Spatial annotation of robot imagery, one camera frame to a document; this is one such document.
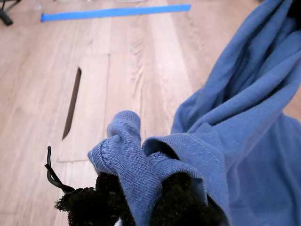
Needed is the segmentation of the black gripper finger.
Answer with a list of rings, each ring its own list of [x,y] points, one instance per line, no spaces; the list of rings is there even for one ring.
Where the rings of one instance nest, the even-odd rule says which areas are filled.
[[[94,188],[62,196],[55,208],[68,213],[70,226],[113,226],[118,220],[123,226],[135,225],[119,178],[107,173],[98,175]]]
[[[172,174],[162,183],[162,196],[152,211],[154,226],[220,226],[222,217],[200,201],[187,174]]]

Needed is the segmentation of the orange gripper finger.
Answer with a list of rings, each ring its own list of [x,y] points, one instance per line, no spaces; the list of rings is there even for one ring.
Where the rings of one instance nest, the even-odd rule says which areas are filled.
[[[301,0],[293,0],[292,4],[290,5],[288,16],[300,19],[301,18]]]

